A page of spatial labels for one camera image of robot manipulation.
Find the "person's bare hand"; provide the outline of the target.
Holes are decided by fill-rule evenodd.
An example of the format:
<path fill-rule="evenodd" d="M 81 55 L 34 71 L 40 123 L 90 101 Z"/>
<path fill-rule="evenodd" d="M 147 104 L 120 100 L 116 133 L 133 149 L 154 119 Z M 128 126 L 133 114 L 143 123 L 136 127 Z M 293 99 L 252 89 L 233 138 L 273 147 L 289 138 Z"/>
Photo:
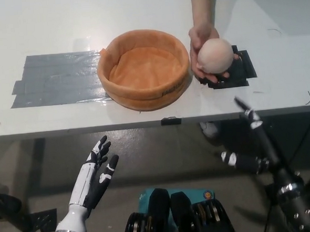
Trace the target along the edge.
<path fill-rule="evenodd" d="M 188 34 L 190 37 L 190 59 L 193 73 L 199 79 L 205 78 L 212 83 L 217 83 L 218 79 L 215 75 L 205 73 L 197 67 L 197 57 L 201 47 L 207 40 L 219 38 L 218 31 L 210 22 L 200 21 L 194 24 Z"/>

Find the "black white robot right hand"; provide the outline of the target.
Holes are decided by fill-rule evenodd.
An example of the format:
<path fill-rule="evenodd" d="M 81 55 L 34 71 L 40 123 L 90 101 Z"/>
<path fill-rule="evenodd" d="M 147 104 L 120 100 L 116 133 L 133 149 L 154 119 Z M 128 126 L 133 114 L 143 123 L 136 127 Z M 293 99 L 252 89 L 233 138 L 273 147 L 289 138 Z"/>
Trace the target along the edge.
<path fill-rule="evenodd" d="M 269 171 L 274 178 L 274 187 L 278 194 L 302 188 L 303 181 L 295 175 L 283 154 L 275 146 L 273 139 L 265 130 L 261 117 L 239 97 L 235 97 L 234 101 L 243 110 L 243 116 L 249 124 L 254 140 L 260 145 L 264 154 L 252 157 L 233 151 L 223 151 L 220 154 L 221 160 L 229 166 L 253 174 Z"/>

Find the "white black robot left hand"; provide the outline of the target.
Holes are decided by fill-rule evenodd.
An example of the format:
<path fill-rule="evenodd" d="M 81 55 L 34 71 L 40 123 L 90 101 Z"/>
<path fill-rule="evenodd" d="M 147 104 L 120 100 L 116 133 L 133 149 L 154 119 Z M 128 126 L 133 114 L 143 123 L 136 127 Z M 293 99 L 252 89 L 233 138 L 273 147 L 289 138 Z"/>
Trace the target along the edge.
<path fill-rule="evenodd" d="M 68 205 L 68 213 L 55 232 L 87 232 L 86 220 L 106 192 L 119 156 L 106 156 L 111 142 L 104 135 L 91 149 L 78 173 Z"/>

